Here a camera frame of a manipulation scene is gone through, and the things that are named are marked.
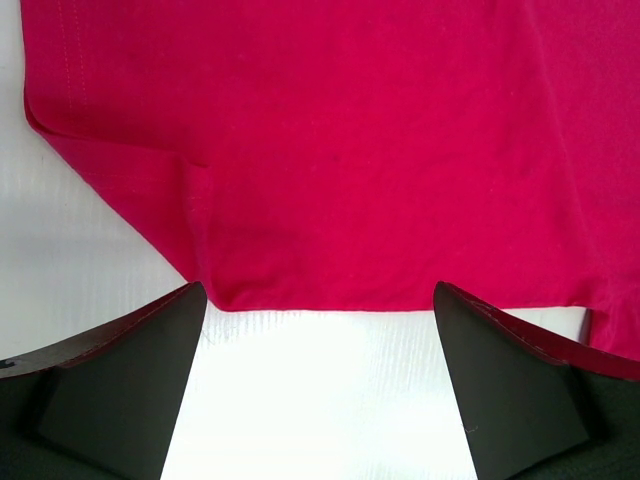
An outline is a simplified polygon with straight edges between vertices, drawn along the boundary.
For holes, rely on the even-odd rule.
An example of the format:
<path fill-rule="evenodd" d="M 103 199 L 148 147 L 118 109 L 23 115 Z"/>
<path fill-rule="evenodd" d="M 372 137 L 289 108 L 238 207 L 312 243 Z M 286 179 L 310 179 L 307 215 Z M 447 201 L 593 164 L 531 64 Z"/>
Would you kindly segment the crimson pink t-shirt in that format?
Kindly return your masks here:
<path fill-rule="evenodd" d="M 25 1 L 25 113 L 226 311 L 581 306 L 639 356 L 635 1 Z"/>

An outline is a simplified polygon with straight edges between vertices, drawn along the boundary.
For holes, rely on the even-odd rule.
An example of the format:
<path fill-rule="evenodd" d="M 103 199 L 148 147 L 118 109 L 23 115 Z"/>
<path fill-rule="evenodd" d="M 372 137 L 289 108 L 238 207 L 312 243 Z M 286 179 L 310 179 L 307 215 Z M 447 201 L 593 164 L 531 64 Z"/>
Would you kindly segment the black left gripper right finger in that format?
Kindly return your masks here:
<path fill-rule="evenodd" d="M 434 312 L 480 479 L 636 479 L 639 363 L 440 282 Z"/>

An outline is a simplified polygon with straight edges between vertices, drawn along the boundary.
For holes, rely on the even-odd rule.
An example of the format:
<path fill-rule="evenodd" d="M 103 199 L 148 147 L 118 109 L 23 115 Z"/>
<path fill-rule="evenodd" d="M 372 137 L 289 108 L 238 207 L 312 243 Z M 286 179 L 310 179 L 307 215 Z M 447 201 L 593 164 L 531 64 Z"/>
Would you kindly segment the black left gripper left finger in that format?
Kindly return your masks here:
<path fill-rule="evenodd" d="M 189 283 L 2 360 L 2 478 L 160 478 L 206 305 L 203 286 Z"/>

